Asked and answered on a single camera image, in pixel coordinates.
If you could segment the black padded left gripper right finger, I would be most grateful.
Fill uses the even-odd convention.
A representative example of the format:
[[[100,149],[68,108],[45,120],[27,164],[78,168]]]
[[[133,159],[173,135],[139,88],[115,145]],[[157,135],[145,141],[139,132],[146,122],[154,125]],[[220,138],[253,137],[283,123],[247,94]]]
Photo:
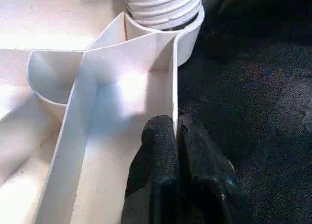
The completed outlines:
[[[203,124],[183,114],[177,136],[185,223],[252,224],[234,168]]]

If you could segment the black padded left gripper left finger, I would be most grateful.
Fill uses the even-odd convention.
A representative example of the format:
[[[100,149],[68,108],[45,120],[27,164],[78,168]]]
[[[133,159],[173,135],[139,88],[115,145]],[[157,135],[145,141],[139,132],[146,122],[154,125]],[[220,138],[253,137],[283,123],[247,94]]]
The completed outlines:
[[[141,147],[129,168],[123,224],[176,224],[180,212],[177,142],[172,119],[152,117],[145,124]]]

